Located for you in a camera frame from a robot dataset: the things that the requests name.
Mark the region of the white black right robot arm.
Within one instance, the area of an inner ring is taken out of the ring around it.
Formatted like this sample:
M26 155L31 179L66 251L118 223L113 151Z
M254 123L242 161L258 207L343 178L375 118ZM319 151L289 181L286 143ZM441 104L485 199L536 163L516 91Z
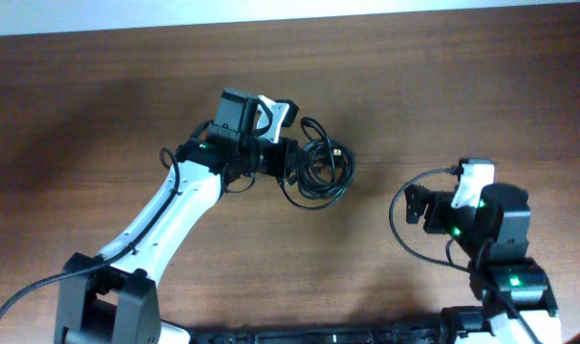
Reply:
M447 234L469 258L469 287L479 307L440 314L444 343L558 343L561 321L548 276L527 248L531 210L525 190L485 186L475 205L454 208L452 194L410 185L406 221L423 219L428 234Z

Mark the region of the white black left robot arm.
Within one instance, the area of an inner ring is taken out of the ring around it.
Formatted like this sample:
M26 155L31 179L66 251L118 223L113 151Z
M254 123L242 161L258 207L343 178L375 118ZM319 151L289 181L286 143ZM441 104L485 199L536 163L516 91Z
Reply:
M225 89L216 117L170 155L165 182L137 218L96 256L65 264L56 343L188 343L190 332L161 319L158 285L191 228L241 175L286 177L299 154L281 137L291 100Z

